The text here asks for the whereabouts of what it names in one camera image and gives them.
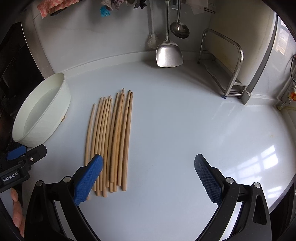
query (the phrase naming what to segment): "human hand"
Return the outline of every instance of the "human hand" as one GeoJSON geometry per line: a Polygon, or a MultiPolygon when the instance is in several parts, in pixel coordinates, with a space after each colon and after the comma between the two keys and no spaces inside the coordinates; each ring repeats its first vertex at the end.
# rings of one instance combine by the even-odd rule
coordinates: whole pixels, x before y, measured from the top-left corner
{"type": "Polygon", "coordinates": [[[11,198],[13,200],[12,220],[15,226],[20,230],[20,235],[25,237],[25,217],[22,215],[22,207],[18,201],[18,193],[11,188],[11,198]]]}

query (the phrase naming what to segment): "metal screw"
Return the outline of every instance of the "metal screw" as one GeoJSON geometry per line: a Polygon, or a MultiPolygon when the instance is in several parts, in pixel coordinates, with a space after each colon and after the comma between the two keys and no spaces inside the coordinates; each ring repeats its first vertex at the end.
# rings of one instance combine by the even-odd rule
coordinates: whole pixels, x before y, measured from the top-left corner
{"type": "Polygon", "coordinates": [[[71,181],[71,177],[64,177],[63,182],[68,183],[71,181]]]}
{"type": "Polygon", "coordinates": [[[261,187],[260,183],[254,183],[254,186],[257,187],[257,188],[261,187]]]}
{"type": "Polygon", "coordinates": [[[43,183],[42,181],[38,181],[38,182],[36,182],[36,186],[40,187],[42,185],[42,183],[43,183]]]}
{"type": "Polygon", "coordinates": [[[228,182],[229,184],[233,184],[234,180],[231,177],[226,178],[226,182],[228,182]]]}

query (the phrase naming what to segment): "wooden chopstick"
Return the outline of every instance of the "wooden chopstick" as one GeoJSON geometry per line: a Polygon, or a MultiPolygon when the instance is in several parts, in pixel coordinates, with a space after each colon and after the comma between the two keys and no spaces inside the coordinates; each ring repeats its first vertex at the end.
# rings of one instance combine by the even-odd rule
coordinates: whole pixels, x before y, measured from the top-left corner
{"type": "Polygon", "coordinates": [[[128,118],[128,106],[130,101],[131,91],[128,92],[128,96],[126,98],[126,107],[123,115],[123,124],[122,124],[122,132],[120,138],[120,148],[119,148],[119,157],[118,157],[118,174],[117,174],[117,185],[121,186],[122,180],[122,161],[123,161],[123,150],[124,150],[124,139],[126,134],[126,122],[128,118]]]}
{"type": "Polygon", "coordinates": [[[96,130],[96,141],[95,141],[95,149],[94,153],[99,154],[99,139],[100,139],[100,133],[101,133],[101,125],[102,125],[102,119],[103,119],[103,113],[104,113],[104,106],[106,103],[106,98],[104,97],[101,109],[100,109],[100,115],[99,115],[99,122],[98,122],[98,128],[96,130]]]}
{"type": "Polygon", "coordinates": [[[105,147],[104,147],[104,157],[106,159],[106,168],[103,178],[105,179],[105,187],[109,187],[109,179],[107,178],[107,174],[110,172],[110,159],[108,158],[108,150],[109,150],[109,138],[110,138],[110,125],[111,125],[111,110],[112,110],[112,98],[110,96],[110,105],[107,118],[107,129],[106,129],[106,138],[105,138],[105,147]]]}
{"type": "MultiPolygon", "coordinates": [[[[100,138],[100,131],[101,131],[101,124],[102,124],[102,118],[103,118],[103,112],[104,112],[104,105],[105,105],[106,99],[103,99],[103,102],[101,104],[100,108],[100,115],[99,115],[99,120],[98,120],[98,125],[97,125],[97,130],[96,130],[96,139],[95,139],[95,148],[94,148],[94,154],[99,154],[98,149],[99,149],[99,138],[100,138]]],[[[96,182],[94,183],[93,190],[96,191],[97,187],[97,182],[99,182],[99,178],[97,178],[96,182]]]]}
{"type": "Polygon", "coordinates": [[[120,136],[121,136],[121,127],[122,127],[122,116],[123,116],[123,107],[124,107],[124,98],[125,94],[123,94],[120,114],[119,114],[119,128],[118,128],[118,135],[117,135],[117,145],[116,145],[116,158],[115,158],[115,173],[114,173],[114,182],[113,182],[113,192],[117,191],[117,174],[118,174],[118,157],[119,157],[119,146],[120,146],[120,136]]]}
{"type": "MultiPolygon", "coordinates": [[[[91,157],[90,159],[92,159],[94,157],[95,153],[95,142],[96,142],[96,131],[98,129],[98,121],[99,121],[99,115],[100,115],[100,110],[102,108],[102,103],[103,103],[103,98],[100,98],[99,101],[99,105],[98,105],[98,109],[96,111],[96,119],[94,122],[94,130],[93,130],[93,137],[92,137],[92,141],[91,141],[91,157]]],[[[96,190],[96,184],[94,184],[93,186],[93,190],[96,190]]]]}
{"type": "Polygon", "coordinates": [[[113,114],[112,114],[112,121],[111,121],[111,127],[110,127],[110,135],[109,135],[109,144],[108,144],[108,162],[107,162],[107,183],[106,186],[109,187],[110,183],[110,172],[111,172],[111,153],[112,153],[112,143],[113,143],[113,134],[114,134],[114,124],[116,119],[116,111],[117,111],[117,105],[118,105],[118,99],[119,99],[119,92],[117,92],[115,104],[113,108],[113,114]]]}
{"type": "MultiPolygon", "coordinates": [[[[102,135],[103,135],[103,128],[104,128],[104,110],[105,110],[105,106],[107,107],[107,99],[106,97],[104,97],[103,100],[103,104],[102,104],[102,110],[100,112],[100,117],[99,117],[99,123],[98,123],[98,129],[97,129],[97,133],[96,133],[96,150],[97,150],[97,154],[101,154],[101,147],[102,147],[102,135]]],[[[100,196],[100,176],[97,178],[96,180],[96,194],[98,196],[100,196]]]]}
{"type": "Polygon", "coordinates": [[[116,163],[116,147],[117,147],[117,138],[118,138],[118,130],[119,130],[119,115],[121,111],[121,105],[123,101],[123,93],[124,89],[122,89],[120,101],[117,107],[117,114],[116,114],[116,122],[114,128],[114,135],[113,135],[113,143],[112,143],[112,162],[111,162],[111,171],[110,171],[110,182],[113,183],[115,181],[115,163],[116,163]]]}
{"type": "Polygon", "coordinates": [[[103,197],[107,197],[107,191],[106,191],[106,168],[107,168],[107,150],[108,146],[105,146],[106,142],[106,131],[107,131],[107,121],[108,121],[108,115],[109,115],[109,107],[110,107],[110,101],[111,101],[111,96],[108,98],[108,103],[107,103],[107,108],[106,108],[106,113],[105,114],[105,120],[104,120],[104,129],[103,129],[103,137],[102,137],[102,149],[101,149],[101,154],[103,157],[103,173],[102,175],[102,191],[103,191],[103,197]]]}
{"type": "Polygon", "coordinates": [[[91,116],[89,119],[89,127],[87,129],[87,135],[86,135],[86,144],[85,144],[85,156],[84,156],[84,165],[86,166],[89,163],[89,146],[90,146],[90,137],[91,137],[91,128],[94,118],[94,109],[96,107],[96,104],[93,104],[93,108],[91,110],[91,116]]]}
{"type": "MultiPolygon", "coordinates": [[[[105,105],[104,105],[104,112],[103,112],[103,117],[102,117],[102,124],[101,124],[101,131],[100,131],[100,137],[99,137],[99,148],[98,148],[98,152],[101,156],[104,155],[104,146],[102,149],[102,144],[105,143],[105,140],[103,140],[103,133],[104,133],[104,125],[105,125],[105,117],[106,117],[106,111],[107,111],[107,105],[108,105],[108,99],[106,99],[105,101],[105,105]]],[[[99,175],[99,190],[103,191],[103,171],[101,171],[100,175],[99,175]]]]}
{"type": "Polygon", "coordinates": [[[126,191],[126,182],[127,182],[127,171],[128,171],[128,147],[129,147],[129,136],[131,131],[131,110],[133,105],[133,92],[131,92],[129,107],[128,107],[128,117],[126,122],[126,134],[125,134],[125,145],[124,145],[124,154],[123,154],[123,163],[122,163],[122,185],[121,188],[123,191],[126,191]]]}

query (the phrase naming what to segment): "towel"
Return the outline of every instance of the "towel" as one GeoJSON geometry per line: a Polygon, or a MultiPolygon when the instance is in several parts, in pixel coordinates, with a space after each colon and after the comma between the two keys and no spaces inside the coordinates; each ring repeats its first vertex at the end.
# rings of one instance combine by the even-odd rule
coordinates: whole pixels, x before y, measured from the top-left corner
{"type": "Polygon", "coordinates": [[[41,13],[42,18],[45,18],[49,13],[54,13],[77,2],[79,0],[43,0],[38,4],[37,9],[41,13]]]}
{"type": "Polygon", "coordinates": [[[144,7],[147,6],[147,4],[145,2],[146,2],[146,0],[137,0],[134,9],[135,8],[138,8],[138,7],[140,7],[141,9],[143,9],[144,7]]]}
{"type": "Polygon", "coordinates": [[[135,2],[135,0],[126,0],[126,2],[132,5],[135,2]]]}
{"type": "Polygon", "coordinates": [[[126,0],[102,0],[101,4],[106,6],[109,11],[112,11],[112,4],[114,4],[115,9],[118,10],[119,6],[126,0]]]}

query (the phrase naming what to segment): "white countertop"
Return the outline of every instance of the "white countertop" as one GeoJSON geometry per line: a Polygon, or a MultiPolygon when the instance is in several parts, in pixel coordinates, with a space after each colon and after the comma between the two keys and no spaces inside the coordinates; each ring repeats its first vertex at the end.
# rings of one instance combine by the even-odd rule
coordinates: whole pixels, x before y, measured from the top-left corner
{"type": "Polygon", "coordinates": [[[296,173],[295,147],[280,112],[244,106],[233,97],[224,100],[194,61],[169,69],[154,61],[126,63],[67,82],[71,103],[66,119],[46,141],[47,156],[32,166],[23,184],[24,203],[27,207],[36,181],[59,182],[83,165],[93,103],[131,89],[128,189],[118,188],[107,198],[91,192],[91,200],[80,204],[102,241],[195,240],[217,208],[194,169],[199,153],[237,183],[260,182],[268,207],[296,173]]]}

